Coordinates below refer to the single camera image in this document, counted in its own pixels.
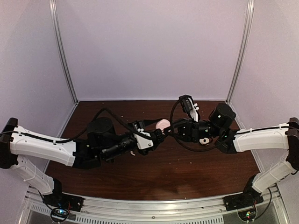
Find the white backdrop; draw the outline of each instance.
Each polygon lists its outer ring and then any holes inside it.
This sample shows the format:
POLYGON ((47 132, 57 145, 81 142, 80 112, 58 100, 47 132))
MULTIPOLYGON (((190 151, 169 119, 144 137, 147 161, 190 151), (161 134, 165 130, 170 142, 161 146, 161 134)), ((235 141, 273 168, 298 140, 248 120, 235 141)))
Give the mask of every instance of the white backdrop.
MULTIPOLYGON (((73 103, 63 75, 49 1, 0 2, 0 132, 10 117, 57 136, 73 103)), ((34 163, 44 168, 46 160, 34 163)), ((15 224, 28 185, 0 169, 0 223, 15 224)))
MULTIPOLYGON (((246 128, 299 118, 299 2, 255 1, 246 56, 232 104, 246 128)), ((258 151, 265 168, 285 153, 258 151)), ((279 183, 291 223, 299 219, 299 175, 279 183)))
POLYGON ((225 99, 246 0, 60 0, 79 100, 225 99))

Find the robotic arm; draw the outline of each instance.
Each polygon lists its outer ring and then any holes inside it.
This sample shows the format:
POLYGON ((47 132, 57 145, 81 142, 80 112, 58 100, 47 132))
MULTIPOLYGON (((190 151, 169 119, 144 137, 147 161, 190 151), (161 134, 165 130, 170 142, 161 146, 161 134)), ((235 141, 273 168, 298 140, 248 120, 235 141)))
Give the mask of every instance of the robotic arm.
POLYGON ((117 135, 112 120, 95 117, 86 128, 87 139, 63 140, 33 133, 19 126, 17 119, 11 118, 0 134, 0 168, 15 170, 29 184, 43 195, 47 205, 62 209, 80 211, 83 198, 62 193, 61 183, 40 171, 26 155, 32 155, 60 162, 74 168, 90 169, 100 166, 101 160, 113 162, 114 158, 137 148, 147 155, 155 150, 167 136, 182 142, 207 145, 218 137, 215 146, 223 153, 233 154, 253 149, 280 148, 289 150, 286 158, 269 170, 252 177, 241 194, 227 196, 224 202, 227 210, 237 210, 263 202, 261 193, 269 186, 299 170, 299 120, 291 118, 288 123, 274 127, 232 130, 235 113, 226 104, 218 104, 209 120, 200 120, 198 106, 191 96, 181 96, 171 111, 171 120, 142 120, 122 123, 106 109, 118 122, 128 129, 117 135), (181 104, 188 119, 172 121, 176 105, 181 104), (147 132, 145 127, 157 123, 156 130, 147 132))

